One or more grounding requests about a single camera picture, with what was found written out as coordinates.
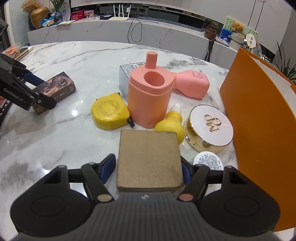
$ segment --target pink cup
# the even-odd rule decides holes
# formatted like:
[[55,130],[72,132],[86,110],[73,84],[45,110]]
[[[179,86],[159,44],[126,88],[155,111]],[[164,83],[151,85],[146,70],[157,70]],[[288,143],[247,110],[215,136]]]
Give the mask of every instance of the pink cup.
[[147,52],[146,64],[134,69],[128,81],[128,110],[133,121],[147,129],[164,119],[174,75],[156,66],[157,53]]

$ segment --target product label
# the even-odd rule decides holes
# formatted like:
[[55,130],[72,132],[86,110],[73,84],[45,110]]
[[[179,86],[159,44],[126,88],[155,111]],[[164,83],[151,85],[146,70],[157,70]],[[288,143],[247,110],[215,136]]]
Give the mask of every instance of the product label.
[[144,65],[144,64],[145,64],[144,62],[140,62],[140,63],[134,63],[134,64],[125,64],[125,65],[121,65],[121,67],[122,67],[123,71],[125,72],[125,74],[126,74],[128,77],[130,77],[131,72],[132,72],[135,68],[137,68],[137,67],[139,67],[139,66],[141,66],[141,65]]
[[197,77],[197,78],[200,78],[200,79],[203,79],[204,78],[204,76],[201,73],[199,73],[199,72],[196,72],[197,75],[195,75],[195,73],[193,71],[191,71],[191,72],[192,72],[193,77]]
[[208,153],[199,157],[198,163],[208,166],[211,170],[223,170],[221,162],[217,160],[216,156]]

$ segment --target pink cap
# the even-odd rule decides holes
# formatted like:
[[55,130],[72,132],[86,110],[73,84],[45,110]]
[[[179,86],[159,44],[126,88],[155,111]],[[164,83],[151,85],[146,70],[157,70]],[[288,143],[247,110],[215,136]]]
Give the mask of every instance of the pink cap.
[[148,51],[146,55],[146,64],[147,69],[155,69],[157,61],[157,53],[154,51]]

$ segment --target glass vase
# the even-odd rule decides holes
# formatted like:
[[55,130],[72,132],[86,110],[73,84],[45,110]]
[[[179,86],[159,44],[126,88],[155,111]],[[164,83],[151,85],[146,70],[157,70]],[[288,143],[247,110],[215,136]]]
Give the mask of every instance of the glass vase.
[[54,14],[54,23],[59,24],[63,21],[63,14],[61,12],[56,12]]
[[64,0],[64,3],[62,4],[60,11],[63,14],[63,20],[69,21],[71,17],[71,8],[70,8],[69,0]]

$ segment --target pink bottle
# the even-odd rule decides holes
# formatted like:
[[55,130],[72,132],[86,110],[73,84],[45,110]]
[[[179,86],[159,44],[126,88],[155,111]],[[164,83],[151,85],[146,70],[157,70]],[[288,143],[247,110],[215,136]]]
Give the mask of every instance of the pink bottle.
[[173,74],[175,87],[188,97],[202,99],[210,87],[207,76],[202,72],[186,70]]
[[147,52],[146,64],[134,69],[128,81],[128,110],[133,121],[147,129],[164,119],[174,75],[156,66],[157,53]]

